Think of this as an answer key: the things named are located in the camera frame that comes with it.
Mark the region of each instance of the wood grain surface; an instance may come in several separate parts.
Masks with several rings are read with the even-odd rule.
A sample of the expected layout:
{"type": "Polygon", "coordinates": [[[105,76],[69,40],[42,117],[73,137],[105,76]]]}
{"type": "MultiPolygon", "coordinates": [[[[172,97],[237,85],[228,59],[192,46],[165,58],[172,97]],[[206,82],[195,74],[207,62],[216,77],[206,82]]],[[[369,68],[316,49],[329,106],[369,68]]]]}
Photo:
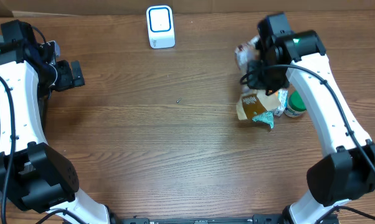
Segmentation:
{"type": "MultiPolygon", "coordinates": [[[[176,14],[176,46],[166,50],[150,49],[145,16],[25,18],[82,66],[86,85],[52,95],[45,130],[80,187],[123,218],[251,216],[296,202],[321,159],[309,116],[275,118],[270,131],[235,113],[234,49],[268,13],[176,14]]],[[[375,11],[287,17],[293,30],[319,33],[337,84],[375,141],[375,11]]],[[[349,205],[375,215],[375,192],[349,205]]],[[[9,223],[43,216],[8,206],[9,223]]]]}

